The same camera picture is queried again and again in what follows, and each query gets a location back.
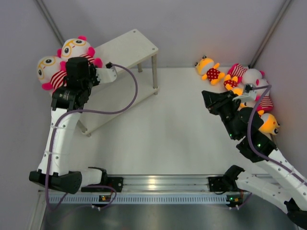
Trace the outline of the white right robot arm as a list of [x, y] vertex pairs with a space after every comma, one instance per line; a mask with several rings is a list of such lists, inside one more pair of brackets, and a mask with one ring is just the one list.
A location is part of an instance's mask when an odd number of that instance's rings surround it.
[[307, 228], [307, 180], [293, 167], [275, 143], [260, 131], [264, 124], [255, 108], [239, 109], [241, 100], [232, 91], [202, 91], [205, 107], [218, 115], [229, 137], [238, 140], [239, 153], [266, 171], [278, 184], [274, 185], [232, 165], [223, 176], [211, 183], [210, 191], [219, 185], [224, 192], [239, 190], [261, 197], [283, 211], [302, 229]]

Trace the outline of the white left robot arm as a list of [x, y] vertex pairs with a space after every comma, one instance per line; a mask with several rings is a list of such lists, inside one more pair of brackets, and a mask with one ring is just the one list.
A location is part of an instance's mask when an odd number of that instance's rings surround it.
[[63, 85], [52, 94], [50, 130], [42, 160], [38, 169], [30, 172], [29, 180], [46, 189], [69, 194], [88, 185], [104, 191], [108, 187], [105, 170], [69, 170], [69, 150], [75, 128], [92, 87], [98, 84], [96, 68], [84, 57], [73, 57], [66, 62], [66, 71]]

